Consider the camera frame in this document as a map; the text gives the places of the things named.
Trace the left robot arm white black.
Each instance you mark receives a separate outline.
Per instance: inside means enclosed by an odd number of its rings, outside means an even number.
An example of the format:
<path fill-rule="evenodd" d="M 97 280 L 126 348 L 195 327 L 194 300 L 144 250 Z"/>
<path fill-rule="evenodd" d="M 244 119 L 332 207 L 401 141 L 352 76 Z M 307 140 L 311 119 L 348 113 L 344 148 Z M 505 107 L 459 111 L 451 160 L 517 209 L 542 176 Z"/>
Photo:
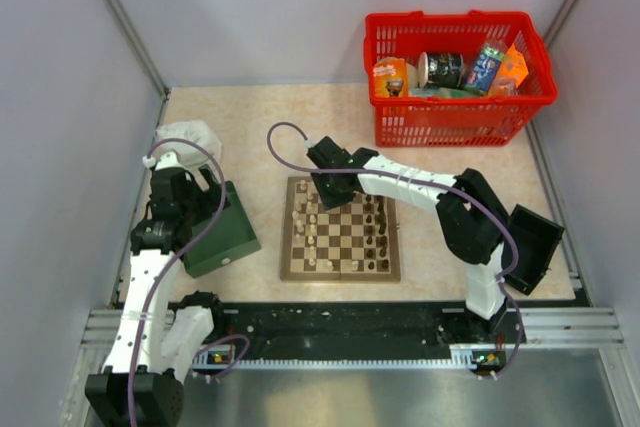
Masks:
<path fill-rule="evenodd" d="M 130 235 L 130 278 L 119 327 L 98 374 L 88 376 L 85 395 L 105 426 L 174 426 L 184 405 L 184 381 L 203 342 L 226 334 L 225 317 L 204 304 L 187 303 L 166 324 L 169 295 L 186 253 L 211 230 L 226 207 L 219 168 L 201 167 L 209 185 L 170 151 L 149 163 L 150 199 Z"/>

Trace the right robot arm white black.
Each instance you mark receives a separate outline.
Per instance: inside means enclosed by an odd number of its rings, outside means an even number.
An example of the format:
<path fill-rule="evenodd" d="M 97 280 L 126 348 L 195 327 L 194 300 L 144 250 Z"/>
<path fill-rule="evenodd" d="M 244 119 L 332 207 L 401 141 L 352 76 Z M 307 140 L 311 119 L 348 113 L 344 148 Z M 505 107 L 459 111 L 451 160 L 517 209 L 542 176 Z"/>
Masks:
<path fill-rule="evenodd" d="M 305 144 L 324 207 L 342 206 L 360 193 L 434 213 L 446 246 L 465 268 L 469 335 L 487 343 L 502 332 L 504 277 L 519 254 L 507 229 L 506 210 L 482 174 L 473 169 L 457 176 L 427 172 L 367 148 L 351 154 L 328 136 Z"/>

